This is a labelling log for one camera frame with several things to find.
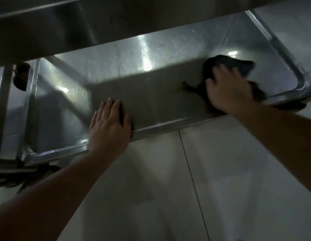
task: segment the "metal frame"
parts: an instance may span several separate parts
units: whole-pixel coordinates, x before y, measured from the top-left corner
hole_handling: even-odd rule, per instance
[[[298,100],[302,98],[309,97],[311,95],[311,77],[303,69],[303,67],[297,62],[293,55],[287,50],[287,48],[279,41],[279,39],[270,31],[266,24],[259,18],[259,16],[254,11],[246,11],[246,14],[254,22],[254,24],[259,28],[259,30],[265,35],[265,37],[272,44],[274,49],[278,54],[284,59],[287,65],[292,69],[294,74],[298,78],[298,86],[292,91],[277,94],[268,98],[264,101],[265,104],[277,105],[285,103],[292,100]],[[79,143],[73,146],[67,146],[60,149],[55,149],[47,152],[37,153],[30,149],[27,144],[28,139],[26,133],[28,131],[28,119],[31,113],[32,103],[34,102],[34,97],[37,88],[37,77],[40,66],[40,59],[31,61],[31,65],[34,68],[29,74],[29,80],[27,84],[27,97],[25,100],[25,110],[23,116],[23,131],[21,132],[19,147],[18,147],[18,157],[24,161],[25,166],[34,166],[38,164],[43,164],[46,162],[54,161],[56,158],[65,157],[68,155],[79,154],[87,151],[88,142]],[[131,141],[144,138],[149,135],[160,134],[172,130],[177,130],[186,127],[190,124],[208,121],[220,116],[223,113],[207,114],[198,117],[188,117],[182,118],[174,121],[169,121],[150,127],[138,129],[133,131],[133,137]]]

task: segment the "white tile floor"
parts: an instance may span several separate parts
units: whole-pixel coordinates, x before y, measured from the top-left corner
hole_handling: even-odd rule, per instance
[[[311,0],[258,13],[310,72]],[[0,188],[0,204],[16,191]],[[211,241],[311,240],[311,194],[228,116],[130,143],[59,241],[208,240],[206,229]]]

